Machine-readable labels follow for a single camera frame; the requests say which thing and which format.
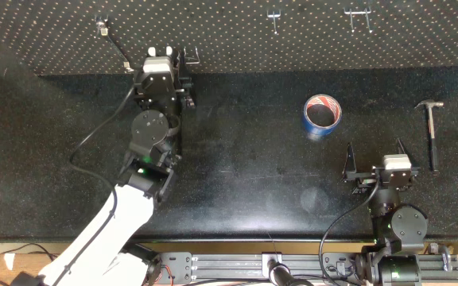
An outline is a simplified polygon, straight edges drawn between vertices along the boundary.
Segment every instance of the perforated metal panel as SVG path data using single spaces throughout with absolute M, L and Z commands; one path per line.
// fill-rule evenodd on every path
M 352 33 L 344 9 L 367 7 L 373 32 L 355 15 Z M 0 0 L 0 39 L 40 75 L 123 73 L 96 36 L 100 14 L 134 64 L 171 45 L 199 49 L 194 72 L 458 65 L 457 0 Z

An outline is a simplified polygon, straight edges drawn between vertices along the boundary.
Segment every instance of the roll of tape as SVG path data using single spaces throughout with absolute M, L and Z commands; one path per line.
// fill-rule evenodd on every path
M 310 107 L 318 104 L 328 107 L 330 111 L 333 113 L 334 122 L 330 126 L 319 126 L 316 123 L 312 122 L 311 118 L 309 118 L 307 110 Z M 341 118 L 342 108 L 340 108 L 340 104 L 329 95 L 314 95 L 309 100 L 307 100 L 307 103 L 303 107 L 303 123 L 307 131 L 311 134 L 321 136 L 330 134 L 339 124 Z

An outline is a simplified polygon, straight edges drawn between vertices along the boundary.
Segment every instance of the circular joint cover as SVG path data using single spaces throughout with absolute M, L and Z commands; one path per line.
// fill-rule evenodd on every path
M 427 219 L 413 207 L 400 207 L 391 218 L 391 229 L 402 241 L 423 240 L 427 233 Z
M 132 122 L 132 141 L 139 145 L 154 146 L 167 137 L 169 122 L 157 110 L 141 112 Z

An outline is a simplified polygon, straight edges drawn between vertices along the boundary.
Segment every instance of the speckled tabletop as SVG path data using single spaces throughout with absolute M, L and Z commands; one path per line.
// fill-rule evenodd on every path
M 365 170 L 393 153 L 400 137 L 422 167 L 402 200 L 429 215 L 428 238 L 458 240 L 458 68 L 302 71 L 196 75 L 198 107 L 183 114 L 184 159 L 169 200 L 134 236 L 139 241 L 320 239 L 363 200 L 340 182 L 346 145 Z M 0 66 L 0 241 L 70 241 L 108 191 L 72 171 L 68 154 L 110 115 L 128 75 L 36 77 L 18 63 Z M 321 141 L 305 137 L 310 95 L 336 98 L 343 118 Z M 434 110 L 441 174 L 429 173 L 423 99 Z M 112 180 L 139 112 L 122 114 L 82 149 L 79 164 Z M 371 238 L 365 210 L 332 231 Z

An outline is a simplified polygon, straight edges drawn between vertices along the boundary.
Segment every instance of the hammer head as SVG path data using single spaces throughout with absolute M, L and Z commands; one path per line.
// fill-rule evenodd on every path
M 444 103 L 443 102 L 435 102 L 432 99 L 426 99 L 426 100 L 423 100 L 422 102 L 418 103 L 418 105 L 416 105 L 416 107 L 414 107 L 414 108 L 417 108 L 417 107 L 422 106 L 422 105 L 425 105 L 425 107 L 427 107 L 427 108 L 433 108 L 433 107 L 443 107 Z

